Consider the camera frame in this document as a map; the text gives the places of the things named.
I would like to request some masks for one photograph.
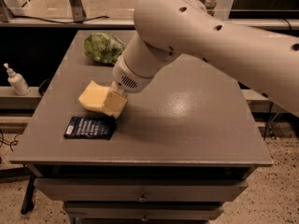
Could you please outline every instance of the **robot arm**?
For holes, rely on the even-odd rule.
[[[136,34],[113,70],[140,92],[180,53],[210,63],[299,117],[299,39],[219,21],[192,0],[139,0]]]

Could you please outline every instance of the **pump bottle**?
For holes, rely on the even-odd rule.
[[[8,64],[5,63],[4,67],[7,69],[8,82],[11,87],[15,90],[18,95],[25,95],[30,92],[28,84],[23,76],[16,73],[13,69],[9,68]]]

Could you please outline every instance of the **drawer knob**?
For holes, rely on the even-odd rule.
[[[147,221],[149,221],[149,220],[147,219],[147,216],[143,216],[143,217],[141,218],[141,221],[142,221],[142,222],[147,222]]]
[[[144,194],[142,194],[142,195],[141,195],[141,197],[140,197],[140,198],[138,198],[138,200],[139,200],[141,203],[145,203],[145,202],[147,202],[147,201],[148,201],[148,199],[145,197],[145,195],[144,195]]]

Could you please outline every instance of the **terrazzo floor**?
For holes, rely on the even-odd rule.
[[[299,223],[299,139],[296,120],[277,122],[275,134],[277,140],[269,136],[265,138],[274,165],[258,168],[248,178],[249,187],[232,203],[225,203],[224,213],[210,224]],[[14,140],[15,135],[4,133],[10,141]],[[2,146],[0,154],[1,169],[16,166],[9,164],[9,147]],[[27,183],[28,178],[0,180],[0,224],[69,223],[62,202],[51,201],[39,190],[35,190],[33,197],[34,209],[22,215],[21,205]]]

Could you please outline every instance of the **yellow sponge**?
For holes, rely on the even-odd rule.
[[[115,119],[119,117],[128,99],[110,87],[96,84],[93,80],[78,98],[81,105],[89,110],[105,113]]]

